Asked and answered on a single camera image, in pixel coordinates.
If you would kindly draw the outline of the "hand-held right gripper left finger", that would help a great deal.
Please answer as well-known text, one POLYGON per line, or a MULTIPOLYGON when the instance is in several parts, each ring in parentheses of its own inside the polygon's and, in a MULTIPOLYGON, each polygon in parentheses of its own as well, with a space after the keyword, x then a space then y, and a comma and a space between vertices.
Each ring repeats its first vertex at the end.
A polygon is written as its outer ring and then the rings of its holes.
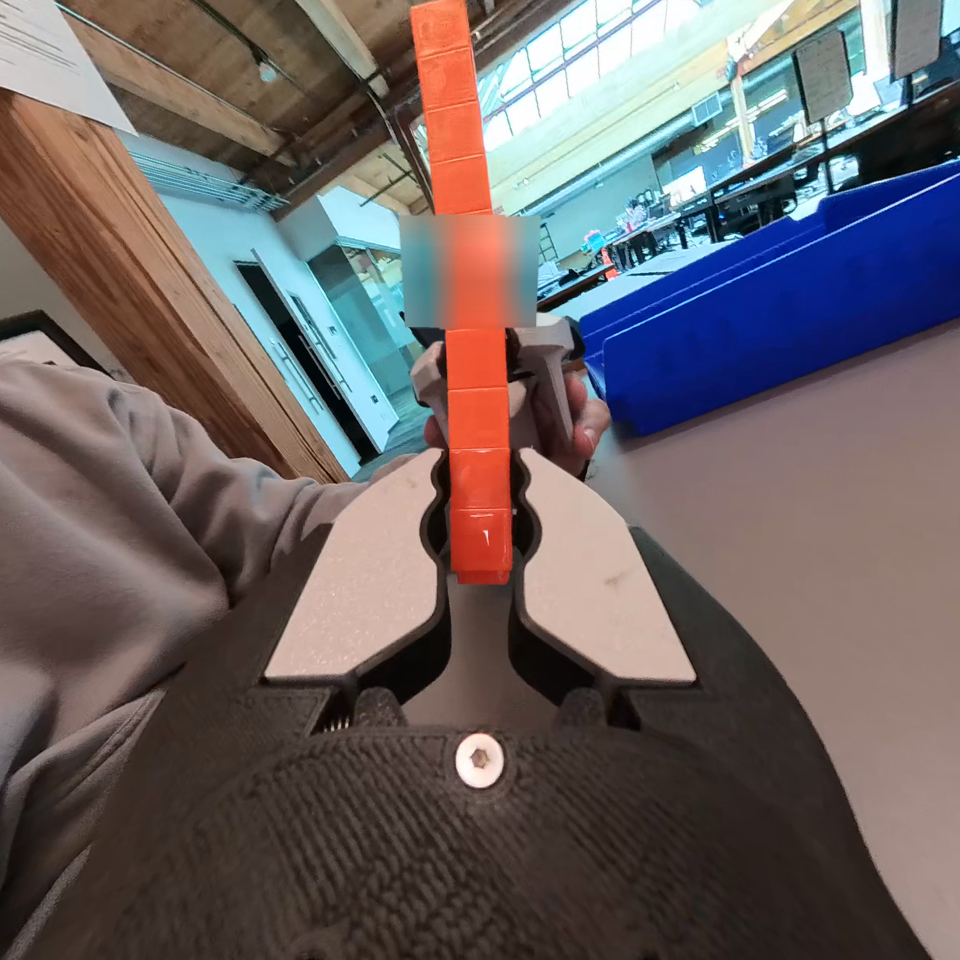
POLYGON ((450 659, 447 576, 431 543, 443 519, 428 449, 371 482, 333 522, 267 660, 273 685, 428 687, 450 659))

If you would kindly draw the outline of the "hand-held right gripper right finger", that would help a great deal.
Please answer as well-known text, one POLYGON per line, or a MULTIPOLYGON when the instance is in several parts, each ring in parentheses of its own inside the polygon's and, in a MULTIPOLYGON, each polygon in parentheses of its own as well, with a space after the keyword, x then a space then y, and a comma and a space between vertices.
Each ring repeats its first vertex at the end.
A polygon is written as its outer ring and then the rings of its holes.
POLYGON ((522 626, 594 687, 692 687, 694 666, 627 521, 534 449, 519 464, 533 526, 514 594, 522 626))

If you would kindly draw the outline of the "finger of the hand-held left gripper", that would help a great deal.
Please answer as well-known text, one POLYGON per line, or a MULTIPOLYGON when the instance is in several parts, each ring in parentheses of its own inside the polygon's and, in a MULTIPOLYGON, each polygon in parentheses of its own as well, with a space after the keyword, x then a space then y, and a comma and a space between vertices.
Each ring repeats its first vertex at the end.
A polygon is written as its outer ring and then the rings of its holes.
POLYGON ((580 369, 586 346, 579 322, 569 316, 537 314, 537 324, 512 329, 512 368, 532 370, 534 359, 559 350, 560 366, 580 369))
POLYGON ((436 411, 449 409, 447 374, 447 345, 431 343, 411 369, 414 399, 424 407, 436 411))

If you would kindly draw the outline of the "orange segmented bar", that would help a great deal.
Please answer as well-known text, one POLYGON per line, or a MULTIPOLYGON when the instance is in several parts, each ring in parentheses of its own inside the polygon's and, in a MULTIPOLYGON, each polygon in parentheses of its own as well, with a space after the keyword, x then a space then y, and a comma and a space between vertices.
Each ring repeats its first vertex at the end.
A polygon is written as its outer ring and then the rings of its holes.
POLYGON ((425 320, 442 326, 447 370, 451 569, 507 584, 513 512, 506 332, 506 228, 494 215, 466 3, 411 10, 434 218, 425 320))

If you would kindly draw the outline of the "blue plastic bin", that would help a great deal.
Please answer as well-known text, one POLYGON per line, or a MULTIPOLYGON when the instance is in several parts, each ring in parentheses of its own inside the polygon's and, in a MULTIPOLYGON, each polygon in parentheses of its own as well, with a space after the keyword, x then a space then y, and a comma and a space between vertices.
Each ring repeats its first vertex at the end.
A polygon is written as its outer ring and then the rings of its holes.
POLYGON ((819 199, 585 313, 584 362, 647 436, 959 316, 959 164, 819 199))

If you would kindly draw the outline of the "person's left forearm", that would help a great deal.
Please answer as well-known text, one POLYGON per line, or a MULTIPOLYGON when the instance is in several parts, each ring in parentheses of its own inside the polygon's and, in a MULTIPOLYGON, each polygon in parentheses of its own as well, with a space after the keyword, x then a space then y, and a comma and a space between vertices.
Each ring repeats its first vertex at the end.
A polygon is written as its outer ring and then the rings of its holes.
POLYGON ((361 484, 283 479, 150 390, 2 361, 2 653, 180 646, 412 458, 361 484))

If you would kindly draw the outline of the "grey desk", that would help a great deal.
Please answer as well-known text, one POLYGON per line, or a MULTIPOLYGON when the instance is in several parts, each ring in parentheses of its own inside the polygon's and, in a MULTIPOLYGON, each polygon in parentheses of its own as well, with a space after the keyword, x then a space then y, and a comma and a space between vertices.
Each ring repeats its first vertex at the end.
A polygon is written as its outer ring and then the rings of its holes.
POLYGON ((889 889, 959 949, 958 322, 651 438, 588 483, 764 648, 889 889))

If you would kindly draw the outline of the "person's left hand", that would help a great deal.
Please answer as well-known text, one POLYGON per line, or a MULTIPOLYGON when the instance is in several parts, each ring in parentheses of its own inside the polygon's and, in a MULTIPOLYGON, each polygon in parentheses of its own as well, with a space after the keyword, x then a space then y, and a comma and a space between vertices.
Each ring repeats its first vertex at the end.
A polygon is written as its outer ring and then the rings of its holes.
POLYGON ((529 388, 525 380, 509 384, 510 448, 532 448, 580 481, 585 481, 599 441, 611 426, 609 407, 592 395, 581 370, 563 375, 572 424, 570 440, 558 426, 539 383, 529 388))

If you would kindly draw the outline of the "person's grey hoodie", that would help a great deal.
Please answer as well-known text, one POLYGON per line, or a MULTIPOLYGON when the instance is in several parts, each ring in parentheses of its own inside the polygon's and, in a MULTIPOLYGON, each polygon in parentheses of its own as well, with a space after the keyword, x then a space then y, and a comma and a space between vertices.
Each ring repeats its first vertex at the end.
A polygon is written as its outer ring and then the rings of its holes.
POLYGON ((177 616, 2 606, 2 954, 83 865, 192 632, 177 616))

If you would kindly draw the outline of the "upright panel on stand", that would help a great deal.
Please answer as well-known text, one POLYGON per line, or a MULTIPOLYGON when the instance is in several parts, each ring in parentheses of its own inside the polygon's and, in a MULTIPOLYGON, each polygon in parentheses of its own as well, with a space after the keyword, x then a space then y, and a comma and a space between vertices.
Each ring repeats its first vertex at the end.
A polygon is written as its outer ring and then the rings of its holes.
POLYGON ((808 125, 824 121, 849 106, 854 90, 842 30, 808 38, 794 49, 792 60, 808 125))
POLYGON ((904 80, 940 55, 942 1, 893 1, 891 79, 904 80))

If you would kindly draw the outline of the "framed black and white poster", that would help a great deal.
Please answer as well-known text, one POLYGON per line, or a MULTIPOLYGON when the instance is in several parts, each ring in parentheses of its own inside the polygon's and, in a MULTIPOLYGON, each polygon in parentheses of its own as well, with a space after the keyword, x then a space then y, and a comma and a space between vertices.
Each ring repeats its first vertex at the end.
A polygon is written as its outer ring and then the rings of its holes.
POLYGON ((42 310, 1 318, 1 359, 80 367, 112 379, 115 372, 42 310))

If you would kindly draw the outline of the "white paper notice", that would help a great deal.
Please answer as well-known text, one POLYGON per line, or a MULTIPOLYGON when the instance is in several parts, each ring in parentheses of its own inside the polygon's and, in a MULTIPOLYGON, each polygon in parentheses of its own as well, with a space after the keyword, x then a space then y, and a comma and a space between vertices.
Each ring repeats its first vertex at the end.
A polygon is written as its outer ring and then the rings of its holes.
POLYGON ((1 88, 136 134, 52 1, 1 2, 1 88))

